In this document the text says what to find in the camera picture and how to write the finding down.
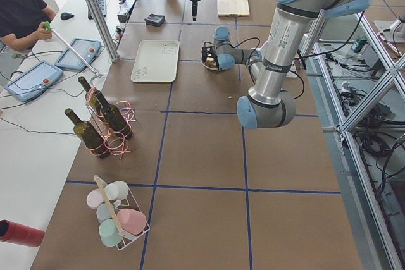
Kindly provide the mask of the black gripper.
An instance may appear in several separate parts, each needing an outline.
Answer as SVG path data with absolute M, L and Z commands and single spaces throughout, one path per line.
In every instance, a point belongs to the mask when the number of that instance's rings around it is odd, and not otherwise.
M 217 67 L 218 66 L 217 58 L 211 52 L 204 53 L 204 66 L 205 67 Z
M 200 0 L 190 0 L 192 2 L 192 21 L 197 21 L 198 2 Z

